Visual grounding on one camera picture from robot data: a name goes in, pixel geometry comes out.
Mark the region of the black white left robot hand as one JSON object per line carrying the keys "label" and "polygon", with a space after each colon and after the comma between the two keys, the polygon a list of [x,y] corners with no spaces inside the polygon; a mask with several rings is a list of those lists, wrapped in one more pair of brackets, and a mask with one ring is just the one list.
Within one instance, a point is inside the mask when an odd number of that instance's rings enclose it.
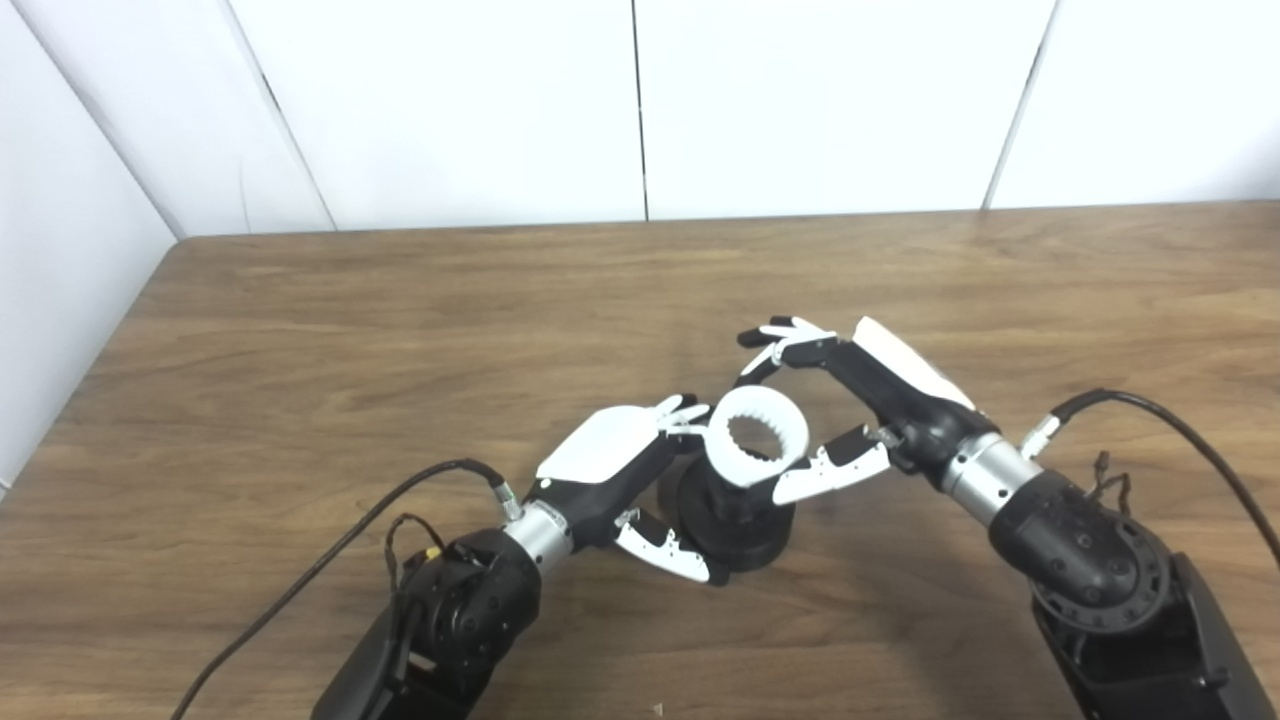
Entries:
{"label": "black white left robot hand", "polygon": [[616,547],[672,575],[726,585],[723,564],[636,505],[689,452],[689,439],[704,432],[700,421],[709,411],[692,395],[595,411],[539,464],[522,514],[504,533],[541,575],[586,548]]}

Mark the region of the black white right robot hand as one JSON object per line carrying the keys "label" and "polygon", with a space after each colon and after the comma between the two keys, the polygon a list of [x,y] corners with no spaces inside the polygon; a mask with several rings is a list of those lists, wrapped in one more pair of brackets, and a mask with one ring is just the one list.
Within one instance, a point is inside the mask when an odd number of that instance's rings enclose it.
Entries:
{"label": "black white right robot hand", "polygon": [[795,462],[773,487],[774,503],[796,503],[869,479],[890,468],[920,475],[943,495],[954,492],[966,442],[997,430],[973,401],[920,354],[870,316],[841,337],[800,316],[773,316],[739,334],[758,355],[735,384],[760,386],[782,366],[818,368],[876,416]]}

